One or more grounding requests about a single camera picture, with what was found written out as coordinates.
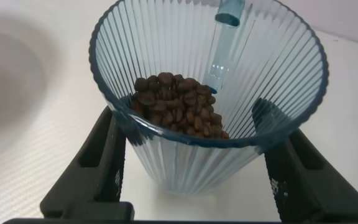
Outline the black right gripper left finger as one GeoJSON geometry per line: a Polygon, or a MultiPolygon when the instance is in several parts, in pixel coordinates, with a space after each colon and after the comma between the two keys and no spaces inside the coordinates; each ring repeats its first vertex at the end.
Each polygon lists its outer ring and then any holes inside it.
{"type": "Polygon", "coordinates": [[[106,107],[82,147],[40,203],[45,218],[132,220],[122,202],[126,136],[106,107]]]}

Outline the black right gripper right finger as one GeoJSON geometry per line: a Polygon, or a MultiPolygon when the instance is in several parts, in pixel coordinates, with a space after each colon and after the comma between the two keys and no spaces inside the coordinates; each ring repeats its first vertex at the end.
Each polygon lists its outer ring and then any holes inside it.
{"type": "Polygon", "coordinates": [[[282,222],[358,223],[358,191],[300,129],[264,157],[282,222]]]}

